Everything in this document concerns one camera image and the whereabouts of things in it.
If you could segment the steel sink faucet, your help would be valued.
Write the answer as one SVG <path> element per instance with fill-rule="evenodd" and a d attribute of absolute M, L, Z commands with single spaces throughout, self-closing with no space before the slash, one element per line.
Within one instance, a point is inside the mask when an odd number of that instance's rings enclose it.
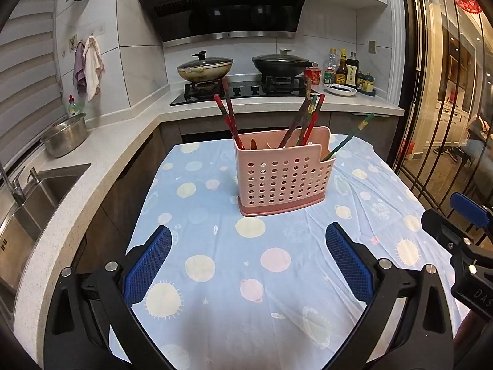
<path fill-rule="evenodd" d="M 0 171 L 1 171 L 1 177 L 3 183 L 7 185 L 7 188 L 9 189 L 13 199 L 15 200 L 15 203 L 18 206 L 18 210 L 16 211 L 16 216 L 18 217 L 19 222 L 21 223 L 22 227 L 27 231 L 27 234 L 29 234 L 33 239 L 35 239 L 39 234 L 40 227 L 39 224 L 36 222 L 36 220 L 33 218 L 33 216 L 26 209 L 25 206 L 26 196 L 18 180 L 20 174 L 17 174 L 14 180 L 11 181 L 7 176 L 7 172 L 5 171 L 5 168 L 3 167 L 2 164 L 0 164 Z"/>

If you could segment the black range hood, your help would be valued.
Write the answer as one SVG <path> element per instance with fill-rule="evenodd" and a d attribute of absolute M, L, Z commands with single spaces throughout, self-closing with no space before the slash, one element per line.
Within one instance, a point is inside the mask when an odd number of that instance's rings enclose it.
<path fill-rule="evenodd" d="M 306 0 L 140 0 L 161 40 L 264 37 L 297 32 Z"/>

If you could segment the white plate with food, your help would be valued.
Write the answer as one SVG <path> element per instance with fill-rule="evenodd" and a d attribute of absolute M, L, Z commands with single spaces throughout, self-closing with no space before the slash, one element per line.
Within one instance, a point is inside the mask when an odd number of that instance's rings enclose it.
<path fill-rule="evenodd" d="M 334 94 L 343 97 L 355 96 L 357 90 L 346 85 L 330 84 L 324 88 L 325 93 Z"/>

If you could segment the clear oil bottle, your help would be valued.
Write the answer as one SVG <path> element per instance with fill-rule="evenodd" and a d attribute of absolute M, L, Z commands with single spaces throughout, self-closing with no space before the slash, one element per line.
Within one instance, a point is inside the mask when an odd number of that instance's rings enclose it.
<path fill-rule="evenodd" d="M 339 65 L 339 56 L 336 48 L 331 48 L 328 58 L 324 61 L 324 85 L 335 83 L 336 73 Z"/>

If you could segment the green dish soap bottle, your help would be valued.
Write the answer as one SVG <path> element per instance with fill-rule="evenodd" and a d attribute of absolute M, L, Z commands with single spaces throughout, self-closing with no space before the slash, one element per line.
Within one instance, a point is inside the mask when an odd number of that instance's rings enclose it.
<path fill-rule="evenodd" d="M 83 112 L 84 105 L 80 101 L 76 101 L 71 94 L 68 98 L 68 113 L 71 117 L 81 114 Z"/>

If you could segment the purple hanging cloth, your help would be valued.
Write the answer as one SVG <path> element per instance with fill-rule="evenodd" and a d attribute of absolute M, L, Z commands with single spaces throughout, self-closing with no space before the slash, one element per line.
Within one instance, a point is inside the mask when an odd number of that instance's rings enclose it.
<path fill-rule="evenodd" d="M 74 56 L 73 85 L 80 96 L 85 96 L 86 94 L 84 48 L 84 43 L 79 41 Z"/>

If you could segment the dark soy sauce bottle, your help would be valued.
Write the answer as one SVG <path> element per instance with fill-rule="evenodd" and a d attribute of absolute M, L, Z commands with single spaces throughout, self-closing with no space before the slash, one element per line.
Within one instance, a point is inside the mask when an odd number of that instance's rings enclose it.
<path fill-rule="evenodd" d="M 357 88 L 359 61 L 356 57 L 355 52 L 352 52 L 350 56 L 347 58 L 346 65 L 347 65 L 346 85 L 351 88 Z"/>

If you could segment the steel kitchen sink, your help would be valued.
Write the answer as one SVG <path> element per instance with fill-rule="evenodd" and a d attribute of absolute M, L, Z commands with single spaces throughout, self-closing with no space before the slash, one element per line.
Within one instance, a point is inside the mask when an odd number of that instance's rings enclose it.
<path fill-rule="evenodd" d="M 63 198 L 89 168 L 72 165 L 37 172 L 31 169 L 25 201 L 1 220 L 1 314 L 11 323 L 22 271 L 39 237 Z"/>

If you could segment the black gas stove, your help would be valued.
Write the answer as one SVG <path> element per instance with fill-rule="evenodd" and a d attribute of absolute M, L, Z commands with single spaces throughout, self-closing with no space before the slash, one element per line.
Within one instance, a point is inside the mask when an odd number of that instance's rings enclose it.
<path fill-rule="evenodd" d="M 228 82 L 231 99 L 256 98 L 264 96 L 302 96 L 306 94 L 306 83 L 303 77 L 278 78 L 263 75 L 259 80 Z M 218 94 L 226 98 L 220 80 L 203 83 L 188 83 L 184 92 L 174 99 L 170 106 L 188 105 L 207 102 Z"/>

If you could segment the green chopstick with gold band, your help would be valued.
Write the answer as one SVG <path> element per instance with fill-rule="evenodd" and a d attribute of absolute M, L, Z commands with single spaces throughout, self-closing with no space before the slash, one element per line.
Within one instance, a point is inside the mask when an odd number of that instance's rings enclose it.
<path fill-rule="evenodd" d="M 344 146 L 350 142 L 350 140 L 362 131 L 375 117 L 374 113 L 369 114 L 363 121 L 361 121 L 357 128 L 355 128 L 350 134 L 348 134 L 345 139 L 340 142 L 334 149 L 330 150 L 328 154 L 323 158 L 323 161 L 331 159 L 335 154 L 338 153 Z"/>

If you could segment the bright red chopstick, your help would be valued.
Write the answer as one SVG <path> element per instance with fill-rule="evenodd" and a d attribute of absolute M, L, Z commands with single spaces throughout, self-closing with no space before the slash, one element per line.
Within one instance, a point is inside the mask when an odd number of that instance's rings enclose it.
<path fill-rule="evenodd" d="M 302 139 L 303 145 L 306 145 L 308 143 L 308 140 L 312 133 L 312 129 L 315 127 L 315 124 L 317 123 L 319 113 L 324 104 L 324 99 L 325 99 L 325 94 L 319 94 L 315 100 L 316 104 L 314 109 L 311 111 L 310 122 L 308 123 L 308 127 L 303 135 L 303 139 Z"/>

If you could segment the dark red twisted chopstick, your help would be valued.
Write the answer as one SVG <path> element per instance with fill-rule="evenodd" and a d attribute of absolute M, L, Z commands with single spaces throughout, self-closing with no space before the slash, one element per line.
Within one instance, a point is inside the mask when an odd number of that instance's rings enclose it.
<path fill-rule="evenodd" d="M 226 77 L 222 78 L 222 87 L 223 87 L 225 98 L 226 98 L 227 110 L 228 110 L 228 114 L 230 117 L 231 126 L 234 130 L 237 130 L 236 129 L 235 114 L 234 114 L 233 105 L 232 105 L 231 98 L 230 98 L 229 84 L 228 84 Z"/>

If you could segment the red chopstick black band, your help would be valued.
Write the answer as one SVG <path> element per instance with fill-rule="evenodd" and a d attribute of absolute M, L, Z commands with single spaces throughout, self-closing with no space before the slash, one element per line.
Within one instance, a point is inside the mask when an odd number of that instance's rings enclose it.
<path fill-rule="evenodd" d="M 240 149 L 240 150 L 244 150 L 244 145 L 242 144 L 242 141 L 239 137 L 239 134 L 235 128 L 235 125 L 231 122 L 231 117 L 230 115 L 228 114 L 228 112 L 226 111 L 226 108 L 224 106 L 224 104 L 222 103 L 222 99 L 220 98 L 220 96 L 218 94 L 215 94 L 214 95 L 214 100 L 219 108 L 219 110 L 221 111 L 222 113 L 222 117 L 223 119 L 225 120 L 225 123 L 226 125 L 228 126 L 232 136 L 233 136 L 233 139 L 235 140 L 236 142 L 236 146 Z"/>

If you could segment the blue dotted tablecloth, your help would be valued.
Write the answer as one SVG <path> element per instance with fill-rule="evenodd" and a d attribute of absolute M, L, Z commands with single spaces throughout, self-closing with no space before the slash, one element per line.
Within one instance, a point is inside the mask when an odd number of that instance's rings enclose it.
<path fill-rule="evenodd" d="M 338 222 L 373 255 L 401 268 L 433 264 L 445 290 L 449 255 L 420 225 L 424 207 L 361 140 L 339 148 L 325 200 L 273 216 L 237 204 L 230 139 L 177 145 L 161 163 L 131 246 L 159 225 L 173 246 L 132 309 L 178 369 L 320 369 L 364 310 L 325 242 Z"/>

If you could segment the brown chopstick gold band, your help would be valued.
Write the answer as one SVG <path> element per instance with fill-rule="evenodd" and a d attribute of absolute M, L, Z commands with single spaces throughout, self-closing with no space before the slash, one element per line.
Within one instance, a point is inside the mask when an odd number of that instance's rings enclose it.
<path fill-rule="evenodd" d="M 302 122 L 302 119 L 306 112 L 308 111 L 308 107 L 311 104 L 311 79 L 306 80 L 306 90 L 305 90 L 305 99 L 299 109 L 297 111 L 297 114 L 294 117 L 294 120 L 292 121 L 290 127 L 286 131 L 286 133 L 283 136 L 283 139 L 281 140 L 280 144 L 278 145 L 278 148 L 284 148 L 285 145 L 287 144 L 288 140 L 291 138 L 291 135 L 293 131 L 295 131 L 295 128 Z"/>

